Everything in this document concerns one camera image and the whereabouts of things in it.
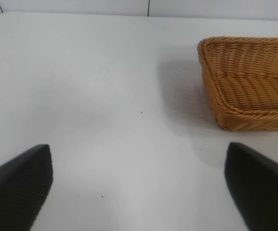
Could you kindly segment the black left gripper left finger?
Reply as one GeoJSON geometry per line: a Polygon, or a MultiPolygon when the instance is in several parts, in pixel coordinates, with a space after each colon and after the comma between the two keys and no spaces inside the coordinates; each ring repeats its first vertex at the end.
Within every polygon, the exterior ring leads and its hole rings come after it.
{"type": "Polygon", "coordinates": [[[28,231],[53,183],[50,147],[36,145],[0,166],[0,231],[28,231]]]}

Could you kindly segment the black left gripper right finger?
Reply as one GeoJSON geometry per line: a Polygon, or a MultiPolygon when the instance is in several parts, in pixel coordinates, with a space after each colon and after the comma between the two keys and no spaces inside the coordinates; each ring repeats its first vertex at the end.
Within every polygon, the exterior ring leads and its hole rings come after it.
{"type": "Polygon", "coordinates": [[[278,163],[238,142],[229,144],[224,175],[250,231],[278,231],[278,163]]]}

